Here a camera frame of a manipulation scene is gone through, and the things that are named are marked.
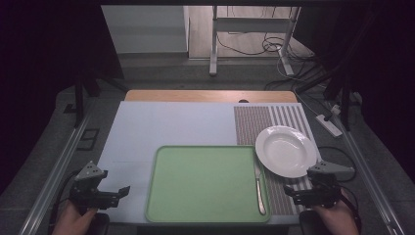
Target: white desk leg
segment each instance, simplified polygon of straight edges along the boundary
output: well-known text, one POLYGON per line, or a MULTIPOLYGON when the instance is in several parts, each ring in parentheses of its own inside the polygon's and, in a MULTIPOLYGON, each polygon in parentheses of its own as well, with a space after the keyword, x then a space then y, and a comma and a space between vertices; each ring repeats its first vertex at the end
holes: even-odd
POLYGON ((284 38, 283 46, 281 47, 281 50, 278 51, 278 54, 281 58, 281 63, 283 64, 284 70, 286 72, 286 75, 294 75, 293 69, 291 68, 290 62, 288 60, 288 45, 290 44, 291 37, 294 32, 294 27, 296 26, 297 17, 299 16, 299 7, 293 7, 292 14, 290 16, 290 22, 287 26, 287 32, 284 38))
POLYGON ((211 31, 211 49, 210 49, 210 66, 208 73, 211 76, 216 75, 216 66, 217 66, 217 45, 216 45, 216 36, 217 36, 217 6, 213 6, 213 20, 212 20, 212 31, 211 31))

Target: silver utensil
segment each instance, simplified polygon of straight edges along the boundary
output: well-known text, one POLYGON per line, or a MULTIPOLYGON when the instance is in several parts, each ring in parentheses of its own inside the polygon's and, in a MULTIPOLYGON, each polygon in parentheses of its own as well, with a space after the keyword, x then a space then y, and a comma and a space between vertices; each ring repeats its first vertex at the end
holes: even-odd
POLYGON ((265 207, 263 206, 262 202, 262 195, 260 193, 260 168, 259 168, 259 162, 257 159, 257 156, 254 156, 254 169, 255 169, 255 179, 256 179, 256 193, 258 197, 258 206, 259 206, 259 212, 261 214, 266 214, 265 207))

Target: green tray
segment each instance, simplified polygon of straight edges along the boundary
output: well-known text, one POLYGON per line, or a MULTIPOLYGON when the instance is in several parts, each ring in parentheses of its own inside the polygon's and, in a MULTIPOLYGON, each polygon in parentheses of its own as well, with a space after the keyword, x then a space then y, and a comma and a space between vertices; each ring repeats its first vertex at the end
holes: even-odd
POLYGON ((157 151, 146 217, 152 222, 265 222, 259 213, 254 146, 163 146, 157 151))

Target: power strip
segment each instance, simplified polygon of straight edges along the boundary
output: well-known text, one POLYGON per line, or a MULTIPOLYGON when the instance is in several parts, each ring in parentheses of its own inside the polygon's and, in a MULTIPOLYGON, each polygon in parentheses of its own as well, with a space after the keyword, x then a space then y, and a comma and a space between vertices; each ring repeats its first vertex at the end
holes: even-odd
POLYGON ((333 135, 333 137, 337 138, 342 135, 342 132, 335 125, 333 125, 330 120, 324 120, 323 115, 317 116, 316 119, 333 135))

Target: white wall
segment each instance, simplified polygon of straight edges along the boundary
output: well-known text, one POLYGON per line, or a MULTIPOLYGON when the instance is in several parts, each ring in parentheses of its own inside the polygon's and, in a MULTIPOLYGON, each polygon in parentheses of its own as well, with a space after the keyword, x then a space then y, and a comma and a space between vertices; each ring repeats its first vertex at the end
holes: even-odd
POLYGON ((116 52, 187 52, 187 6, 102 6, 116 52))

